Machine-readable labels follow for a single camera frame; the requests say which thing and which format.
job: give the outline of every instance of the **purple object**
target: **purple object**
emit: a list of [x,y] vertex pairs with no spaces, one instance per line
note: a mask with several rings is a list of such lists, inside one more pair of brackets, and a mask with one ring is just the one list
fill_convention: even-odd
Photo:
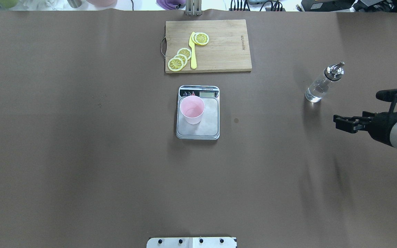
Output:
[[156,0],[157,4],[166,10],[177,9],[179,5],[185,5],[186,0]]

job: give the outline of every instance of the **bottle cap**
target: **bottle cap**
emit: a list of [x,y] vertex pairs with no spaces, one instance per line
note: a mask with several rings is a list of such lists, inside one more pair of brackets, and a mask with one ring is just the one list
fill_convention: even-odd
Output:
[[324,70],[324,75],[332,81],[338,81],[344,75],[343,66],[343,61],[340,61],[339,64],[331,64]]

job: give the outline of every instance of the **white bracket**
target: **white bracket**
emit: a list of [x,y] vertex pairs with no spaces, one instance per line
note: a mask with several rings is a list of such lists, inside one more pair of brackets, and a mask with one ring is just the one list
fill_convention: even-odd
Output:
[[146,248],[237,248],[235,237],[150,238]]
[[187,16],[202,15],[202,0],[186,0],[185,14]]

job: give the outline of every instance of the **cutting board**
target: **cutting board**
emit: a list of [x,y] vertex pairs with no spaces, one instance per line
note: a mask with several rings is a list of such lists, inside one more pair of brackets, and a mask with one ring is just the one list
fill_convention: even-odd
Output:
[[[250,72],[251,51],[247,37],[246,20],[168,21],[166,22],[166,73],[197,72]],[[195,45],[197,69],[191,69],[190,61],[179,72],[167,67],[168,61],[182,47],[189,47],[192,32],[209,35],[209,43]]]

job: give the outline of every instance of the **clear liquid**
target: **clear liquid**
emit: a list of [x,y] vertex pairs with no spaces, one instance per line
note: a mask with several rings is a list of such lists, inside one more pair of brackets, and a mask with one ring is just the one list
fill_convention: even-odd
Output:
[[329,91],[329,83],[325,80],[312,83],[307,89],[306,94],[304,94],[306,99],[310,102],[319,102]]

